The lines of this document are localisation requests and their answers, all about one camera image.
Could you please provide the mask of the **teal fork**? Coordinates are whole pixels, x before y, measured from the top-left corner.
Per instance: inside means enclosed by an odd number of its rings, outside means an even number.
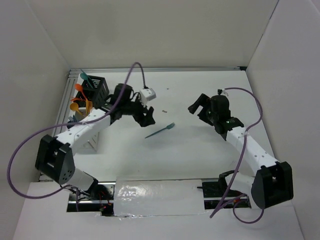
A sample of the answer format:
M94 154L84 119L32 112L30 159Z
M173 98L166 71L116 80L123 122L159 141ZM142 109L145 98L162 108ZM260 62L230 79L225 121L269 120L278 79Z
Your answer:
M160 129L160 130L157 130L157 131L153 132L153 133L150 134L150 135L147 135L147 136L145 137L145 139L150 138L150 137L152 137L152 136L154 136L154 135L157 135L157 134L159 134L159 133L161 133L161 132L163 132L163 131L165 131L165 130L170 130L170 129L172 129L173 127L175 127L175 123L174 123L174 122L170 123L169 125L167 125L166 127L162 128L162 129Z

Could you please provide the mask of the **yellow spoon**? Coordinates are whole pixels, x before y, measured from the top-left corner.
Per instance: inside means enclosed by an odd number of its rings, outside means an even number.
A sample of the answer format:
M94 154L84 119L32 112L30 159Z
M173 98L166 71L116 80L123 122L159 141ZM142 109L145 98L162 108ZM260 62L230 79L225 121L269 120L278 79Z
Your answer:
M79 105L76 102L73 102L69 106L70 110L73 112L78 113L81 116L86 116L86 108L85 107L79 107Z

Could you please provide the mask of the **teal spoon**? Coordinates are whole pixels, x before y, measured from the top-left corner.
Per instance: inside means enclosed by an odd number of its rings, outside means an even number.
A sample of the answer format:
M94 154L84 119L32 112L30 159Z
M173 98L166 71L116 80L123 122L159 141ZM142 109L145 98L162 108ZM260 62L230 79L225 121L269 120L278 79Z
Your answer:
M80 73L80 77L87 82L87 85L91 88L91 89L94 89L95 86L94 86L94 82L92 81L92 79L81 69L80 70L81 73Z

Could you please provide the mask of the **dark blue fork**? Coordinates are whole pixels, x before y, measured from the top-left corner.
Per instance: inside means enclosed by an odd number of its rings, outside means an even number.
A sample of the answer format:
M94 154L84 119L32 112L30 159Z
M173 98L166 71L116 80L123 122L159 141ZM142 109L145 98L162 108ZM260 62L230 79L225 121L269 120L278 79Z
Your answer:
M77 122L78 120L74 115L68 117L68 123L77 123Z

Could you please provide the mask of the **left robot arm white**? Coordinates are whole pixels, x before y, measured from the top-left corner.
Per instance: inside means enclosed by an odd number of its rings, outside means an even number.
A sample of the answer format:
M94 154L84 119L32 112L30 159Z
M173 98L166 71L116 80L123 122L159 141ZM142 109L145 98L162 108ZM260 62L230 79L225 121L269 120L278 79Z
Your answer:
M35 168L61 186L71 185L88 200L106 195L105 187L88 173L76 168L74 155L95 134L110 127L123 115L132 116L142 127L155 124L153 107L147 103L156 98L152 88L143 88L132 99L132 87L119 83L113 94L94 107L88 116L64 132L45 135L39 144Z

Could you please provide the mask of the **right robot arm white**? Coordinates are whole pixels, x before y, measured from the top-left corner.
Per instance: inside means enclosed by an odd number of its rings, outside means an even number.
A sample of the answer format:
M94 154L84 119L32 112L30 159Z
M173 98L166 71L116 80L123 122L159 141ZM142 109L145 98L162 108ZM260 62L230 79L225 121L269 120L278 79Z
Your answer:
M198 117L213 126L221 137L240 152L253 171L247 176L237 170L221 173L218 190L223 196L234 191L246 194L253 208L269 207L292 200L294 197L292 167L286 161L280 162L269 155L248 133L244 124L231 115L230 103L226 96L218 94L208 97L201 94L188 107L194 114L202 107Z

